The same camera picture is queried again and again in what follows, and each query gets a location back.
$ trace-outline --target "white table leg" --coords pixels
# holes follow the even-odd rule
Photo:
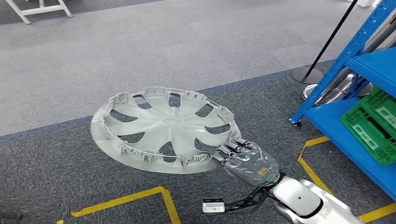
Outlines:
[[[64,4],[63,0],[58,0],[59,4],[63,7],[64,11],[66,12],[66,15],[71,18],[73,17],[73,15],[70,13],[69,9],[67,8],[67,6]]]
[[[13,0],[6,0],[6,2],[13,8],[13,10],[18,14],[18,16],[27,24],[30,25],[32,24],[26,17],[22,14],[22,11],[19,9],[19,7],[14,3]]]

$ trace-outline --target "blue metal shelf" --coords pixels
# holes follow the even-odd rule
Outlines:
[[[351,57],[345,66],[396,98],[396,48]]]
[[[307,110],[305,116],[371,180],[396,201],[396,163],[379,166],[339,120],[339,117],[357,101],[358,99],[351,98],[314,107]]]

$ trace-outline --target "gray carpet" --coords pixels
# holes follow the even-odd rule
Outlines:
[[[280,72],[202,92],[231,109],[244,137],[273,154],[287,174],[308,178],[296,161],[297,155],[307,140],[323,135],[305,120],[299,128],[287,121],[302,102],[302,88],[288,72]],[[270,201],[254,214],[203,215],[201,198],[218,196],[230,202],[252,188],[223,170],[169,175],[122,165],[93,143],[88,121],[80,119],[79,125],[60,124],[0,138],[0,210],[25,213],[21,224],[54,223],[60,218],[66,224],[168,224],[159,195],[82,217],[70,216],[70,211],[163,186],[170,191],[183,224],[286,224]],[[332,143],[308,148],[304,158],[354,214],[392,202]],[[372,223],[394,224],[396,214]]]
[[[123,91],[201,90],[311,64],[349,5],[345,0],[163,0],[29,26],[1,25],[0,105],[7,110],[0,111],[0,135],[92,115]],[[336,58],[371,11],[356,7],[321,60]]]

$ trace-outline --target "yellow floor tape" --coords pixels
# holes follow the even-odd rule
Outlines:
[[[116,198],[116,199],[113,199],[111,201],[103,202],[103,203],[100,203],[100,204],[96,204],[96,205],[93,205],[93,206],[90,206],[90,207],[87,207],[87,208],[83,208],[80,211],[71,212],[71,215],[74,216],[74,217],[84,216],[84,215],[91,214],[91,213],[96,212],[96,211],[100,211],[100,210],[103,210],[103,209],[108,209],[108,208],[111,208],[111,207],[114,207],[114,206],[117,206],[117,205],[120,205],[120,204],[131,202],[133,200],[137,200],[137,199],[140,199],[140,198],[143,198],[143,197],[147,197],[147,196],[150,196],[150,195],[154,195],[154,194],[157,194],[157,193],[161,193],[162,196],[163,196],[163,199],[165,201],[165,206],[166,206],[166,209],[168,210],[169,217],[170,217],[170,220],[171,220],[172,224],[180,224],[180,219],[179,219],[179,216],[177,214],[175,205],[173,204],[173,201],[172,201],[172,198],[170,196],[170,193],[169,193],[169,191],[167,189],[165,189],[165,188],[163,188],[161,186],[158,186],[158,187],[155,187],[155,188],[151,188],[151,189],[148,189],[148,190],[144,190],[144,191],[141,191],[141,192],[138,192],[138,193],[130,194],[130,195],[127,195],[127,196],[124,196],[124,197]]]
[[[314,146],[323,142],[328,141],[329,139],[327,137],[320,137],[317,139],[312,139],[309,140],[305,143],[303,150],[301,150],[301,153],[297,159],[297,161],[301,164],[301,166],[303,167],[303,169],[305,170],[305,172],[308,174],[308,176],[312,179],[312,181],[318,185],[320,188],[322,188],[323,190],[327,191],[330,194],[333,194],[330,189],[321,181],[321,179],[315,174],[315,172],[311,169],[311,167],[304,161],[304,159],[302,158],[303,156],[303,152],[305,150],[306,147],[308,146]],[[376,219],[382,218],[384,216],[387,216],[391,213],[396,212],[396,203],[392,203],[390,205],[387,205],[385,207],[382,207],[380,209],[376,209],[374,211],[368,212],[366,214],[363,214],[361,216],[359,216],[358,218],[365,222],[371,222],[374,221]]]

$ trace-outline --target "wheel cover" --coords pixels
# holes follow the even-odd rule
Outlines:
[[[199,116],[205,107],[212,111]],[[132,121],[121,121],[122,117]],[[240,137],[233,118],[227,108],[203,94],[149,87],[110,98],[93,116],[91,133],[99,148],[121,163],[152,172],[190,174],[215,169],[208,148]],[[224,125],[229,128],[222,133],[208,131]],[[137,141],[124,138],[136,135],[141,136]],[[197,141],[208,147],[197,146]],[[169,143],[172,155],[162,151]]]

